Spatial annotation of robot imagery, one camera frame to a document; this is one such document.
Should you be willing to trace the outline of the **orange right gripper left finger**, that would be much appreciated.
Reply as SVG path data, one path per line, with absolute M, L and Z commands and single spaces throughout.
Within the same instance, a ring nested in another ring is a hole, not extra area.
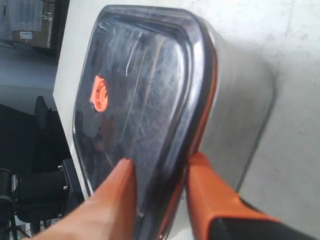
M 137 204 L 134 162 L 121 159 L 99 188 L 35 240 L 131 240 Z

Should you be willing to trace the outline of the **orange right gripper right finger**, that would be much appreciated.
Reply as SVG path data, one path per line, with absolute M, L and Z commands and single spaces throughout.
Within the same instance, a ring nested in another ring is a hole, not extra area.
M 308 240 L 310 236 L 245 204 L 197 152 L 188 159 L 187 208 L 197 240 Z

